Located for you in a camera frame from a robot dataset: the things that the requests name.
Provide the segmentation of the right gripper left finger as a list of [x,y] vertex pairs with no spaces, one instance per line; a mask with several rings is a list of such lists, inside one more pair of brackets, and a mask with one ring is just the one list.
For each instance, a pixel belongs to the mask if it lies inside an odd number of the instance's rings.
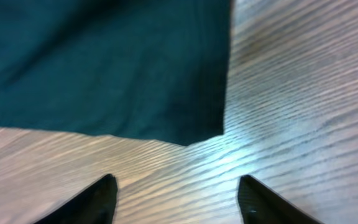
[[117,193],[116,178],[106,174],[35,224],[112,224]]

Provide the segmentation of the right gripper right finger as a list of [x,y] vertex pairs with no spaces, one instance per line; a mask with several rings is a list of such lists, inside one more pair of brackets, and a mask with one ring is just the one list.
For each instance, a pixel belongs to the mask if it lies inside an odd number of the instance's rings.
[[241,177],[237,201],[245,224],[321,224],[251,175]]

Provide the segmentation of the dark green t-shirt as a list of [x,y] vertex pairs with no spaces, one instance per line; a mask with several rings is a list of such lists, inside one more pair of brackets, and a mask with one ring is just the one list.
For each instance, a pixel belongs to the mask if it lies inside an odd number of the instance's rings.
[[226,0],[0,0],[0,127],[219,136],[230,21]]

